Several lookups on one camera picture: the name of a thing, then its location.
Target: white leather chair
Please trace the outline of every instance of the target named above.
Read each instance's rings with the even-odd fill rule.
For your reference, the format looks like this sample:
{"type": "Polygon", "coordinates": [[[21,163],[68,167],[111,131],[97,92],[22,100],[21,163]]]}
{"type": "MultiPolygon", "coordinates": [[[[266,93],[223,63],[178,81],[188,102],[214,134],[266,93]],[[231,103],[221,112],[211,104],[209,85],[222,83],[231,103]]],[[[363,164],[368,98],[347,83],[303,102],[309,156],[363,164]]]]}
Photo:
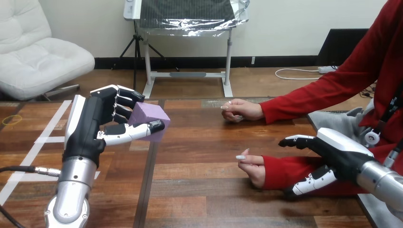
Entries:
{"type": "Polygon", "coordinates": [[[51,37],[38,0],[0,0],[0,91],[18,100],[47,97],[78,88],[51,91],[94,65],[88,51],[51,37]]]}

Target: person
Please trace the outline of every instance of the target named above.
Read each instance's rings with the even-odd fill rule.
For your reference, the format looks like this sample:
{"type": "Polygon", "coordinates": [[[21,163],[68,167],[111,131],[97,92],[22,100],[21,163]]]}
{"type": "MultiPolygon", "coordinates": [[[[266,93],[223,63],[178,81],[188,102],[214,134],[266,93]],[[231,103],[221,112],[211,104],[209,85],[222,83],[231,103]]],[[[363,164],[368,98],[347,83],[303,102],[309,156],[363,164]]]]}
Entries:
{"type": "MultiPolygon", "coordinates": [[[[221,108],[225,119],[238,122],[240,118],[255,121],[266,119],[270,124],[312,114],[319,127],[329,127],[362,142],[363,135],[374,129],[400,83],[403,85],[403,0],[388,0],[366,35],[350,57],[335,71],[287,95],[253,104],[234,99],[221,108]],[[318,110],[341,103],[377,81],[376,91],[365,111],[349,114],[329,114],[318,110]]],[[[369,150],[383,162],[403,138],[403,111],[396,110],[380,134],[380,142],[369,150]]],[[[283,190],[299,182],[324,165],[320,157],[284,157],[249,155],[239,162],[252,183],[264,190],[283,190]]],[[[403,175],[403,155],[393,169],[403,175]]],[[[350,182],[336,181],[311,194],[348,196],[365,191],[350,182]]]]}

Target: wooden tabletop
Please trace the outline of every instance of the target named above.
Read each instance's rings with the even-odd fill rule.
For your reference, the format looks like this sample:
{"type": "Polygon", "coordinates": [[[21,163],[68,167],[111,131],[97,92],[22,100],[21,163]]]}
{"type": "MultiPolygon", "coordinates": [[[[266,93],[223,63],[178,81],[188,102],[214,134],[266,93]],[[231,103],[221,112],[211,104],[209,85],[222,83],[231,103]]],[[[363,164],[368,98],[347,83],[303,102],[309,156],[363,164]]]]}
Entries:
{"type": "MultiPolygon", "coordinates": [[[[250,148],[254,155],[315,156],[308,149],[277,144],[290,135],[316,133],[305,118],[271,125],[227,123],[219,109],[224,101],[147,101],[163,107],[171,119],[169,128],[160,143],[134,141],[105,149],[89,198],[87,227],[371,227],[357,198],[288,202],[280,191],[252,188],[237,167],[236,155],[250,148]]],[[[2,103],[2,119],[18,114],[22,120],[13,124],[15,117],[0,127],[0,167],[27,162],[34,154],[32,165],[60,169],[70,108],[70,102],[2,103]]],[[[7,199],[4,208],[28,228],[45,227],[44,209],[57,183],[29,177],[16,180],[11,174],[0,173],[0,200],[7,199]],[[6,184],[7,189],[15,185],[9,196],[6,184]]],[[[0,215],[0,227],[13,226],[0,215]]]]}

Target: ring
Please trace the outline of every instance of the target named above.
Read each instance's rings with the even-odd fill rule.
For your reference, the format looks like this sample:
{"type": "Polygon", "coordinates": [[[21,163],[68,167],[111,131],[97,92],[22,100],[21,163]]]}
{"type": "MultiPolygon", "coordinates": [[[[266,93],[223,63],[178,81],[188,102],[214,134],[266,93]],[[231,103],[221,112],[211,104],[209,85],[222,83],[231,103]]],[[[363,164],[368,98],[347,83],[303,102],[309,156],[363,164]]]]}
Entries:
{"type": "Polygon", "coordinates": [[[4,125],[15,125],[15,124],[18,124],[21,120],[22,120],[22,116],[20,116],[20,115],[11,115],[11,116],[8,116],[8,117],[4,118],[3,121],[1,121],[1,123],[4,124],[4,125]],[[11,119],[12,117],[19,117],[19,119],[14,123],[6,123],[6,120],[11,119]]]}

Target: white cable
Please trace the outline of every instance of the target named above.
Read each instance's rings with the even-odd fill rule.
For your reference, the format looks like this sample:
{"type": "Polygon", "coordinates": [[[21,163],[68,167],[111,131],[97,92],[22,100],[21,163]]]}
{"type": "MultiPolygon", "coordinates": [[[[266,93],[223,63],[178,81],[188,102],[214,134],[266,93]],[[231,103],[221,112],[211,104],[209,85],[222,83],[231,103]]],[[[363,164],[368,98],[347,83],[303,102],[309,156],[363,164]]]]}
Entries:
{"type": "Polygon", "coordinates": [[[277,72],[282,71],[282,70],[297,70],[297,71],[304,71],[304,72],[319,72],[319,70],[301,70],[301,69],[291,69],[291,68],[284,68],[284,69],[280,69],[278,71],[276,71],[274,74],[281,78],[281,79],[288,79],[288,80],[315,80],[315,79],[319,79],[318,77],[315,78],[290,78],[290,77],[280,77],[277,75],[277,72]]]}

